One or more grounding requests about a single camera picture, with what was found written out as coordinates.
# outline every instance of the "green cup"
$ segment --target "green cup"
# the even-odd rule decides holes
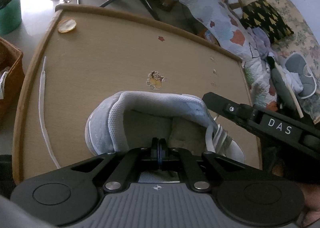
[[[21,24],[20,0],[11,0],[5,8],[0,9],[0,35],[6,35]]]

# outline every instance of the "gray ribbed grip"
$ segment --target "gray ribbed grip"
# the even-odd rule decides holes
[[[184,183],[132,183],[108,194],[88,218],[70,228],[245,228],[223,214],[208,194]],[[297,228],[294,224],[284,226]]]

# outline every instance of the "floral fabric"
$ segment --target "floral fabric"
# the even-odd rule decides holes
[[[247,5],[256,0],[242,0]],[[267,0],[294,31],[271,47],[283,58],[294,52],[301,53],[316,79],[317,90],[307,99],[299,100],[303,110],[310,114],[314,123],[320,122],[320,47],[302,15],[290,0]]]

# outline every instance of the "wooden tray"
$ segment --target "wooden tray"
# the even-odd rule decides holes
[[[66,17],[75,19],[77,26],[61,34],[57,23]],[[20,94],[12,151],[16,183],[55,169],[38,112],[44,56],[45,124],[61,166],[92,157],[84,140],[88,116],[118,91],[151,91],[146,81],[152,71],[165,77],[158,92],[202,97],[212,91],[251,104],[240,59],[230,52],[152,19],[99,7],[58,5]],[[231,121],[219,121],[243,149],[246,163],[259,168],[257,138]]]

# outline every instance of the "gray baby shoe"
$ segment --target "gray baby shoe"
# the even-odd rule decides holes
[[[291,73],[298,73],[303,91],[298,94],[301,99],[306,99],[316,92],[317,84],[310,67],[304,57],[294,52],[284,62],[286,69]]]

